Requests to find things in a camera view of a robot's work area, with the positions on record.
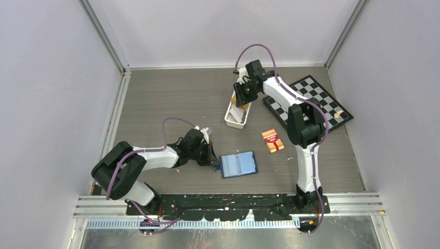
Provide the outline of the white plastic tray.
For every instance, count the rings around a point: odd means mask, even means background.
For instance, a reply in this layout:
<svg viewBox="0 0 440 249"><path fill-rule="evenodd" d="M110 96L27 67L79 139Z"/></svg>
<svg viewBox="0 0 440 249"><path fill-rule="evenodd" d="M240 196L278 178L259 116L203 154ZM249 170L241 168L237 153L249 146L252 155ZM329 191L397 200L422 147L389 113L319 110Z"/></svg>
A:
<svg viewBox="0 0 440 249"><path fill-rule="evenodd" d="M236 129L243 129L246 125L251 105L252 104L249 103L244 105L243 107L237 107L236 93L233 92L224 117L226 125Z"/></svg>

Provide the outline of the blue card holder wallet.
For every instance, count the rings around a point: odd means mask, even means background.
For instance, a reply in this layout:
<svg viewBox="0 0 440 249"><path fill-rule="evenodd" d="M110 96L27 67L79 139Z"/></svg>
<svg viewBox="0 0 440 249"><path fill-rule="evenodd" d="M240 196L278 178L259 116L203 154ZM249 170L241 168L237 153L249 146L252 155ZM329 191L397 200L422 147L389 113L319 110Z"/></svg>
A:
<svg viewBox="0 0 440 249"><path fill-rule="evenodd" d="M215 170L221 172L222 179L257 174L258 166L255 153L246 151L220 156L219 166L216 166Z"/></svg>

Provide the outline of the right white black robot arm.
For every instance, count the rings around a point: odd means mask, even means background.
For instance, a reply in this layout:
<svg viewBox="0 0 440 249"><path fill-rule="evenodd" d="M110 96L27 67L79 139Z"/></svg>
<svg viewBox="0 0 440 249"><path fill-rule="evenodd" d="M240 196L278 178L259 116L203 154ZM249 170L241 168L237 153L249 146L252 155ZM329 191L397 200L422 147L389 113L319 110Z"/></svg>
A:
<svg viewBox="0 0 440 249"><path fill-rule="evenodd" d="M311 212L317 205L323 207L318 151L328 135L328 120L320 102L296 93L275 70L266 71L259 60L235 68L233 73L238 76L233 86L238 107L264 93L287 112L287 136L295 146L298 160L296 206L303 213Z"/></svg>

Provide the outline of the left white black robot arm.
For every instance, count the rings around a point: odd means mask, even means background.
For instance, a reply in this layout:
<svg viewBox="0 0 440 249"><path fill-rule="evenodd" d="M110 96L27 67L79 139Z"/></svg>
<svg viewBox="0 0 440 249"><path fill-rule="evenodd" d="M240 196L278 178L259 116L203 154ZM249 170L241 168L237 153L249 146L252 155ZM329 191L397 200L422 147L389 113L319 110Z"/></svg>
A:
<svg viewBox="0 0 440 249"><path fill-rule="evenodd" d="M92 178L106 191L112 200L126 199L139 204L147 215L155 214L159 201L147 183L138 180L140 173L157 168L178 168L193 160L199 166L218 166L209 127L190 129L177 142L166 148L140 148L128 142L119 142L92 169Z"/></svg>

